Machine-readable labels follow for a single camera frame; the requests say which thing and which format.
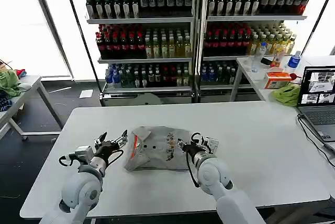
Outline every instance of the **water bottle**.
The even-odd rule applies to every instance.
[[[257,49],[255,56],[252,59],[251,71],[257,72],[260,62],[266,53],[266,42],[262,42],[261,46]]]

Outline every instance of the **power cord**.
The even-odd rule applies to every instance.
[[[316,134],[315,134],[315,133],[314,133],[314,132],[313,132],[313,131],[306,125],[306,124],[305,124],[305,122],[302,121],[302,118],[306,119],[306,117],[305,117],[304,115],[302,115],[302,114],[298,114],[297,117],[298,117],[298,122],[299,122],[299,124],[301,125],[301,128],[303,129],[303,131],[304,131],[304,133],[305,133],[306,138],[307,138],[308,140],[310,140],[310,142],[313,143],[313,145],[318,149],[318,151],[321,152],[321,153],[326,157],[328,163],[329,163],[332,167],[335,168],[335,165],[334,165],[333,163],[331,163],[331,161],[329,160],[329,158],[328,158],[328,156],[326,155],[326,153],[325,153],[323,150],[321,150],[321,149],[315,144],[315,142],[308,136],[308,134],[307,134],[307,132],[306,132],[304,126],[309,130],[309,132],[311,132],[311,133],[318,139],[318,136],[317,136],[317,135],[316,135]]]

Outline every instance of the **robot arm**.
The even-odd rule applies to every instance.
[[[233,185],[221,160],[195,144],[184,150],[197,168],[200,188],[216,200],[216,210],[224,224],[265,224],[246,193]]]

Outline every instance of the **black cable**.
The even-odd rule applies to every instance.
[[[299,124],[301,125],[301,128],[303,129],[303,131],[304,131],[304,133],[305,133],[305,136],[306,136],[306,138],[307,139],[309,139],[312,143],[313,143],[313,145],[318,149],[318,151],[320,151],[321,153],[323,153],[323,155],[326,157],[326,159],[327,159],[327,161],[328,161],[328,163],[332,166],[332,167],[334,167],[335,168],[335,165],[333,164],[333,163],[331,163],[331,161],[329,160],[329,158],[328,158],[328,156],[326,155],[326,153],[323,151],[323,150],[321,150],[316,144],[315,144],[315,142],[308,136],[308,134],[307,134],[307,132],[306,132],[306,130],[305,130],[305,128],[303,127],[303,124],[304,124],[304,126],[316,137],[316,138],[318,138],[317,136],[316,136],[316,134],[305,124],[305,122],[303,122],[302,121],[302,118],[304,118],[305,116],[304,115],[301,115],[301,114],[299,114],[298,115],[298,122],[299,122]]]
[[[10,67],[9,64],[5,63],[5,62],[2,61],[1,59],[0,59],[0,61],[1,61],[2,63],[4,63],[5,65],[7,65],[8,67]]]

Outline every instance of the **small box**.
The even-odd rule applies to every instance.
[[[277,89],[287,85],[291,81],[291,77],[287,72],[268,72],[265,75],[265,87],[269,89]]]

